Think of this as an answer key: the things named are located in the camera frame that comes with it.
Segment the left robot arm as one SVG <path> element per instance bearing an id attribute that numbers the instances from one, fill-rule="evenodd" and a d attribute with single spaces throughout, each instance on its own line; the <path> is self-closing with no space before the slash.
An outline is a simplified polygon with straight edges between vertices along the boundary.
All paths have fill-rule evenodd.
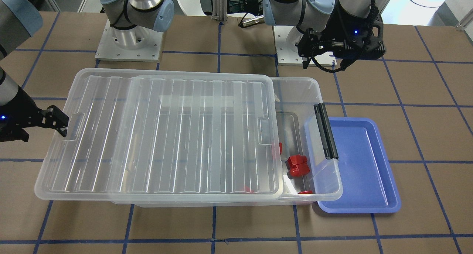
<path id="1" fill-rule="evenodd" d="M 386 52 L 381 16 L 389 0 L 262 0 L 265 23 L 291 26 L 302 67 L 327 73 Z"/>

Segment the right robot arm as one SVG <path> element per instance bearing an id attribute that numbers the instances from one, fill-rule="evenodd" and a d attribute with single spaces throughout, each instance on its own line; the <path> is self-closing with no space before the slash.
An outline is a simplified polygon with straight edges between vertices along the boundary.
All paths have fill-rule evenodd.
<path id="1" fill-rule="evenodd" d="M 116 30 L 135 27 L 165 32 L 174 17 L 172 0 L 100 0 Z M 1 0 L 1 58 L 4 59 L 42 27 L 43 19 L 28 0 Z M 29 141 L 29 127 L 56 130 L 67 135 L 69 116 L 57 106 L 41 109 L 6 72 L 1 70 L 1 142 Z"/>

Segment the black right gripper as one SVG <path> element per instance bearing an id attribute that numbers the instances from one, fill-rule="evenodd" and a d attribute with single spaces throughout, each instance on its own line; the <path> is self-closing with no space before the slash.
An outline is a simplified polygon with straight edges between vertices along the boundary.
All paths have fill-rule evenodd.
<path id="1" fill-rule="evenodd" d="M 38 108 L 28 95 L 16 95 L 7 104 L 1 106 L 0 141 L 28 142 L 29 134 L 24 128 L 41 127 L 56 130 L 62 137 L 67 136 L 69 116 L 57 106 L 44 110 Z"/>

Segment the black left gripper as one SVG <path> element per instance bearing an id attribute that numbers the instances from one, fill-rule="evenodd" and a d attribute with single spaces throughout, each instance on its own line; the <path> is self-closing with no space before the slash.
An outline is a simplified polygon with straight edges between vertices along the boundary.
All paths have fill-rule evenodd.
<path id="1" fill-rule="evenodd" d="M 370 19 L 354 17 L 347 13 L 335 13 L 324 30 L 317 31 L 308 27 L 298 48 L 310 45 L 309 54 L 302 55 L 303 69 L 307 69 L 314 56 L 332 51 L 333 55 L 342 59 L 339 70 L 345 71 L 356 59 L 376 60 L 386 53 L 383 41 L 383 20 L 380 14 L 374 19 L 372 27 Z"/>

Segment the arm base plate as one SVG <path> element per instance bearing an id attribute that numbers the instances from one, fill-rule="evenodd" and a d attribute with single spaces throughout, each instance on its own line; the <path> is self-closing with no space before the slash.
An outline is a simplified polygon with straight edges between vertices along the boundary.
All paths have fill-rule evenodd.
<path id="1" fill-rule="evenodd" d="M 273 26 L 274 42 L 278 57 L 278 64 L 283 66 L 302 65 L 302 56 L 300 56 L 298 44 L 303 37 L 296 26 L 278 25 Z M 310 45 L 304 45 L 301 51 L 309 55 Z M 332 51 L 324 52 L 315 57 L 317 62 L 324 67 L 337 65 L 336 57 Z"/>
<path id="2" fill-rule="evenodd" d="M 118 30 L 107 20 L 95 59 L 111 62 L 158 62 L 162 49 L 163 32 L 137 26 Z"/>

